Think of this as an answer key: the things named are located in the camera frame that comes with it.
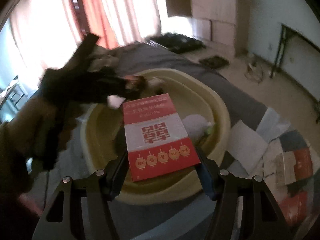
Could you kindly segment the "red white lantern box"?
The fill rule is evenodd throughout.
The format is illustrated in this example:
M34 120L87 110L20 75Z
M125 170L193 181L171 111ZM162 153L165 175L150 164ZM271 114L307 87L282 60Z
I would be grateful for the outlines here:
M131 177L143 181L200 163L169 94L123 104Z

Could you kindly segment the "red white cigarette carton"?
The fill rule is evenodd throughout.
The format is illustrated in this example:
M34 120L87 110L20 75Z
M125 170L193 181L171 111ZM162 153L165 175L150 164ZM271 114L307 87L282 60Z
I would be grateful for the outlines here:
M283 152L276 156L277 185L290 185L313 176L313 163L308 147Z

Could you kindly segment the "cream plastic basin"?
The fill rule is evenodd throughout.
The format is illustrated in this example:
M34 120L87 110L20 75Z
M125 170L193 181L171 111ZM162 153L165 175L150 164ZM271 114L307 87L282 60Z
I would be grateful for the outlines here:
M88 169L100 170L127 151L130 168L117 201L151 205L188 198L202 188L195 147L222 163L231 129L227 107L215 91L179 70L140 75L153 92L118 109L101 103L89 108L80 132Z

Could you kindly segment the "red striped curtain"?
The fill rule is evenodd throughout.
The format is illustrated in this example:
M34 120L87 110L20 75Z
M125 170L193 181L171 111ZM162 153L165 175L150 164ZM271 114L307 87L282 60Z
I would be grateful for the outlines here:
M106 49L161 32L157 0L20 0L10 15L22 58L40 67L60 67L86 33Z

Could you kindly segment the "black foam tray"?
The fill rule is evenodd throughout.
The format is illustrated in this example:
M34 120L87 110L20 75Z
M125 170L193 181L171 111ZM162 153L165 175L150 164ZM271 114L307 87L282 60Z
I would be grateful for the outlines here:
M205 59L200 59L199 63L211 69L220 69L229 65L229 61L220 56L213 56Z

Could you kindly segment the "black folding table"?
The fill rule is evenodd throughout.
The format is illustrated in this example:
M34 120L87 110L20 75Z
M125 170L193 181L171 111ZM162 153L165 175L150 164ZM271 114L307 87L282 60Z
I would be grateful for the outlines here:
M313 107L319 123L319 46L306 38L301 32L281 24L276 58L270 78L284 72L313 100Z

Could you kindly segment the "black open case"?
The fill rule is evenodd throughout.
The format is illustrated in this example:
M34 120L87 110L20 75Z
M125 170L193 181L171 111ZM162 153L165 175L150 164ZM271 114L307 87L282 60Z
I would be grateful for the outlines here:
M149 38L151 43L162 46L175 54L183 54L194 50L206 48L206 45L195 38L182 34L166 33L161 36Z

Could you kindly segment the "wooden wardrobe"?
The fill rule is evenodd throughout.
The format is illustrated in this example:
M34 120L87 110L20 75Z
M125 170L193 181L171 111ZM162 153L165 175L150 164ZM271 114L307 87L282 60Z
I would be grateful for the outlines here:
M221 45L231 56L247 52L249 0L165 0L168 16L191 20L193 36Z

